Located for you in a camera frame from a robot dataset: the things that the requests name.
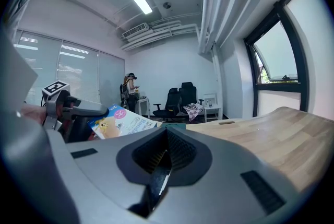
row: white side table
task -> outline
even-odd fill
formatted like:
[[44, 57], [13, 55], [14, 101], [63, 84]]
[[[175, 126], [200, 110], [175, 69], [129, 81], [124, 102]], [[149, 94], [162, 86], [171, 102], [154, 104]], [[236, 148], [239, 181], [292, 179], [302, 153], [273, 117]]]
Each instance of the white side table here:
[[149, 102], [148, 102], [147, 98], [145, 98], [145, 99], [139, 99], [138, 100], [138, 113], [139, 113], [139, 115], [142, 115], [141, 114], [141, 104], [143, 102], [146, 103], [146, 107], [147, 107], [147, 110], [148, 110], [148, 119], [150, 119], [151, 118], [151, 114], [150, 114]]
[[[207, 118], [208, 110], [218, 110], [217, 117]], [[219, 105], [218, 104], [213, 104], [211, 107], [204, 106], [204, 118], [205, 118], [205, 122], [207, 122], [207, 119], [217, 119], [217, 120], [219, 120], [220, 119], [220, 107], [219, 107]]]

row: air conditioner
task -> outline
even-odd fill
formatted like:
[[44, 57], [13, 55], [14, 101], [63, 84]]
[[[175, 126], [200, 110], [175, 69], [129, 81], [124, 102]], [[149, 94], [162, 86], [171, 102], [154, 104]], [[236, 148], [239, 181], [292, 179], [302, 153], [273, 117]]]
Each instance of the air conditioner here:
[[132, 38], [140, 33], [143, 33], [145, 31], [149, 30], [148, 24], [147, 23], [142, 23], [136, 27], [131, 28], [130, 30], [126, 31], [123, 33], [123, 38]]

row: black cap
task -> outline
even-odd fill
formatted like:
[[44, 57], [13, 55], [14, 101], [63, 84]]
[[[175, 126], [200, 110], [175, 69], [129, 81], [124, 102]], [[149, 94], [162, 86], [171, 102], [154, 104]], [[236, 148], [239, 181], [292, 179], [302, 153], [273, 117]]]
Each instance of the black cap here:
[[129, 76], [133, 76], [135, 79], [137, 79], [137, 77], [135, 77], [134, 73], [130, 73]]

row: black office chair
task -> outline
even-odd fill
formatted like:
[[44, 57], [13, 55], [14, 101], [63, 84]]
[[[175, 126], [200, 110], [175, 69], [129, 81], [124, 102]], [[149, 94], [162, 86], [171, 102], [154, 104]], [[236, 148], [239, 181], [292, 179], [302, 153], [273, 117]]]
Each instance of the black office chair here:
[[156, 111], [153, 112], [153, 114], [157, 117], [161, 118], [173, 118], [179, 113], [178, 104], [181, 98], [180, 92], [177, 90], [177, 88], [171, 88], [168, 92], [167, 102], [164, 110], [160, 110], [161, 103], [155, 103], [158, 107]]
[[[193, 83], [191, 82], [184, 82], [181, 85], [181, 88], [179, 89], [181, 94], [181, 110], [184, 113], [187, 113], [187, 111], [183, 108], [183, 106], [186, 106], [190, 103], [197, 103], [196, 98], [196, 87], [194, 87]], [[202, 102], [204, 100], [199, 99], [200, 105], [202, 105]]]

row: wooden desk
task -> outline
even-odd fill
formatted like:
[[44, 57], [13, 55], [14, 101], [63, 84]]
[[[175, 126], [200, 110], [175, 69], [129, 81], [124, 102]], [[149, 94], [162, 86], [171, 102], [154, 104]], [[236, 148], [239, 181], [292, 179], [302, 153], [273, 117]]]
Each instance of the wooden desk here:
[[287, 107], [250, 120], [218, 120], [186, 128], [247, 148], [283, 172], [299, 191], [322, 177], [334, 151], [334, 121]]

